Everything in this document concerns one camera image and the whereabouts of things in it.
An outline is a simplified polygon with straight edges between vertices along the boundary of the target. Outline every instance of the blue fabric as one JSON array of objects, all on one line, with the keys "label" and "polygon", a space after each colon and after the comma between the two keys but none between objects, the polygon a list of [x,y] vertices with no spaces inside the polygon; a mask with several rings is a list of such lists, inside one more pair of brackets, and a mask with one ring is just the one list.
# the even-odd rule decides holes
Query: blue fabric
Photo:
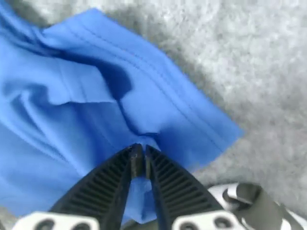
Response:
[{"label": "blue fabric", "polygon": [[[78,180],[135,142],[189,170],[242,131],[160,50],[96,9],[39,29],[0,0],[0,205],[48,210]],[[155,218],[134,179],[124,221]]]}]

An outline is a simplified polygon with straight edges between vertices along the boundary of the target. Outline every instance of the screw hole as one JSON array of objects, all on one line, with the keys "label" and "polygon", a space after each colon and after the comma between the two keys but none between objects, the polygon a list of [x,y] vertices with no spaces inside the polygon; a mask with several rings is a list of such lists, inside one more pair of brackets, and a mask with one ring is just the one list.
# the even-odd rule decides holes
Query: screw hole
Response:
[{"label": "screw hole", "polygon": [[37,227],[35,228],[35,230],[52,230],[54,226],[54,221],[51,219],[46,219],[41,221]]},{"label": "screw hole", "polygon": [[191,222],[181,224],[180,230],[198,230],[197,226]]},{"label": "screw hole", "polygon": [[90,230],[90,226],[88,224],[85,223],[81,223],[78,224],[77,226],[75,226],[72,230]]},{"label": "screw hole", "polygon": [[214,220],[214,223],[218,229],[228,229],[232,227],[230,220],[224,217],[218,217]]}]

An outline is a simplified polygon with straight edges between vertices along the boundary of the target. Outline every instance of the blue cloth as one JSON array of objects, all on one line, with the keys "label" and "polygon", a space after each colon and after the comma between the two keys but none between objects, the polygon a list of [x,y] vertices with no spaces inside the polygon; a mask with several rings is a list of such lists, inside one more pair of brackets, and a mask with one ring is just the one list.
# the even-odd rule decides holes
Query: blue cloth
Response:
[{"label": "blue cloth", "polygon": [[[237,127],[160,50],[96,9],[39,29],[0,0],[0,205],[48,210],[135,142],[189,170]],[[124,221],[155,218],[151,185],[132,181]]]}]

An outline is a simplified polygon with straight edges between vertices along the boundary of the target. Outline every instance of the robotic arm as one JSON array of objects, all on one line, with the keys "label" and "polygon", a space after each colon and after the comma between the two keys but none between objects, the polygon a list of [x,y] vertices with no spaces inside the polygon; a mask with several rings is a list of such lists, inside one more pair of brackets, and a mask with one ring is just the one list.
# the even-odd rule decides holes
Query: robotic arm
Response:
[{"label": "robotic arm", "polygon": [[32,213],[13,230],[119,230],[130,182],[144,174],[152,183],[159,230],[304,230],[259,186],[236,186],[213,196],[160,151],[147,146],[144,155],[140,144],[93,169],[49,212]]}]

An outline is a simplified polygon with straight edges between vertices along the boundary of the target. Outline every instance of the gray carpet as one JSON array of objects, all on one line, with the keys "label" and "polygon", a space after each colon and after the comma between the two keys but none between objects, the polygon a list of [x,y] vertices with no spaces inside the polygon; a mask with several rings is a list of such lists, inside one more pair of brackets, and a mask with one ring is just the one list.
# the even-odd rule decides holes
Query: gray carpet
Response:
[{"label": "gray carpet", "polygon": [[157,44],[246,132],[197,178],[260,183],[307,217],[306,0],[9,2],[40,26],[98,7]]}]

